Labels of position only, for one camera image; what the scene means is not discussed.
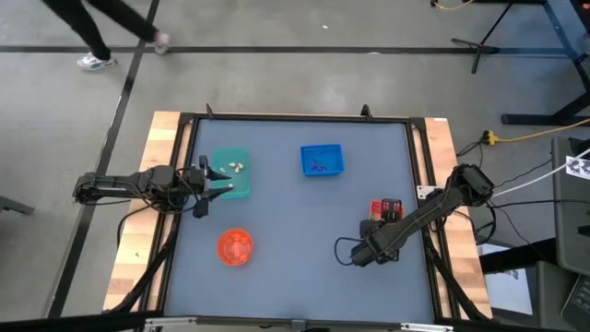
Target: black pants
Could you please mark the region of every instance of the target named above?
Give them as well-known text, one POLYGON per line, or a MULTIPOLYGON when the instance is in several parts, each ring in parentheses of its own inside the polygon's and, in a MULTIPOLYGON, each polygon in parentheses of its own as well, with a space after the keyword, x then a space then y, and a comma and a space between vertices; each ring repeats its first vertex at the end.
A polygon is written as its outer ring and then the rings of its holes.
MULTIPOLYGON (((102 40, 99 28, 82 0, 42 0, 59 18, 67 23, 101 60, 111 58, 111 50, 102 40)), ((153 42, 157 29, 122 0, 88 0, 106 16, 119 23, 146 42, 153 42)))

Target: green tray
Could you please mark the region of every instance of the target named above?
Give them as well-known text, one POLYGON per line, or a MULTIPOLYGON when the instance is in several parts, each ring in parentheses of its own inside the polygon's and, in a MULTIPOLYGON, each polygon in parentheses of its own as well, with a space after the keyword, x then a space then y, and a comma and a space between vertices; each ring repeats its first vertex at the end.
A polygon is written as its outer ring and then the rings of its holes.
POLYGON ((250 194, 250 162, 246 148, 216 148, 213 150, 213 171, 231 177, 229 180, 219 180, 213 183, 214 188, 223 188, 233 184, 233 190, 221 195, 221 198, 241 198, 250 194), (235 172, 230 162, 240 162, 243 169, 235 172))

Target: person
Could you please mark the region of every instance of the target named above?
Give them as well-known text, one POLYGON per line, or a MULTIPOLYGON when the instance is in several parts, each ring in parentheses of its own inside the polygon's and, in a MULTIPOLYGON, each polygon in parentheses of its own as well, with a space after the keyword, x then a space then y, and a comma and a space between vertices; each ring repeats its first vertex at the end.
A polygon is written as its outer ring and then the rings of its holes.
MULTIPOLYGON (((156 29, 122 0, 87 0, 92 6, 119 23, 140 39, 153 43, 158 54, 165 54, 170 46, 170 35, 156 29)), ((99 28, 82 0, 42 0, 59 18, 75 31, 91 52, 77 61, 87 71, 100 70, 117 64, 111 50, 102 40, 99 28)))

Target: black tripod stand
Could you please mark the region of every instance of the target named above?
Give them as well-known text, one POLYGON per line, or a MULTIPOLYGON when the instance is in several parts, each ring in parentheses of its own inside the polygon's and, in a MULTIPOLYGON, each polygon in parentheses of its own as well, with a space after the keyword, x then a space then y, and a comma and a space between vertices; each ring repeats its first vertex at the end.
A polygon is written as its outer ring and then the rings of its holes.
POLYGON ((473 59, 473 65, 471 66, 471 74, 475 74, 478 71, 479 58, 481 57, 482 54, 495 54, 500 51, 500 47, 488 46, 488 45, 486 45, 486 41, 491 36, 491 33, 496 29, 496 27, 498 27, 498 24, 500 24, 500 21, 502 21, 502 19, 504 18, 504 16, 506 15, 506 13, 510 9, 510 7, 512 7, 512 6, 513 6, 513 3, 508 4, 508 6, 504 9, 504 11, 501 12, 501 15, 496 20, 496 23, 494 23, 494 25, 491 26, 491 29, 486 34, 486 37, 484 37, 483 40, 481 40, 479 43, 472 42, 472 41, 463 41, 463 40, 460 40, 457 38, 451 39, 451 42, 462 43, 462 44, 469 46, 470 48, 473 48, 473 47, 476 48, 476 57, 475 57, 475 59, 473 59))

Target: orange bowl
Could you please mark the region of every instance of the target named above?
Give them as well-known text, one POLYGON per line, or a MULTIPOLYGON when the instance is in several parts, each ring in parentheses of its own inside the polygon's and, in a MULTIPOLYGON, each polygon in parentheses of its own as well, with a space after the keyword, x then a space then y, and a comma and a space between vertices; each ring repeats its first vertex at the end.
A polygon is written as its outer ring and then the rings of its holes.
POLYGON ((247 231, 231 229, 225 231, 218 239, 218 256, 226 265, 240 266, 250 259, 254 243, 247 231))

